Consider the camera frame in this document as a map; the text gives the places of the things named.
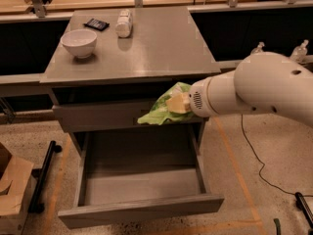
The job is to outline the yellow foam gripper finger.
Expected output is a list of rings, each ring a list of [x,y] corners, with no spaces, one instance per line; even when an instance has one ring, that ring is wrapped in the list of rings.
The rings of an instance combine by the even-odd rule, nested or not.
[[[167,109],[171,113],[185,114],[191,110],[189,93],[179,93],[165,101]]]

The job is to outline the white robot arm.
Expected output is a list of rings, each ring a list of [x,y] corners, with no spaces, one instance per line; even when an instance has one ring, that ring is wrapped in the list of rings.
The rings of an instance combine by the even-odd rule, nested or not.
[[[313,126],[313,72],[272,52],[251,54],[235,70],[194,83],[166,101],[171,113],[201,118],[276,114]]]

